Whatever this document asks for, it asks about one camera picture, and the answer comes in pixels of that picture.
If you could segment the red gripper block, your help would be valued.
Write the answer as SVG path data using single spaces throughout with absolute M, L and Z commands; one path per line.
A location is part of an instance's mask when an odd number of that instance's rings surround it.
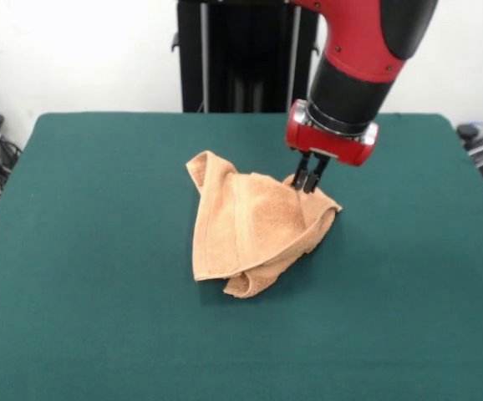
M 342 135 L 316 126 L 308 114 L 307 101 L 296 100 L 289 113 L 286 128 L 286 143 L 302 151 L 301 159 L 292 179 L 292 187 L 306 194 L 318 187 L 329 158 L 344 164 L 361 166 L 373 153 L 379 138 L 379 126 L 372 122 L 361 135 Z M 318 162 L 308 173 L 310 153 L 315 153 Z

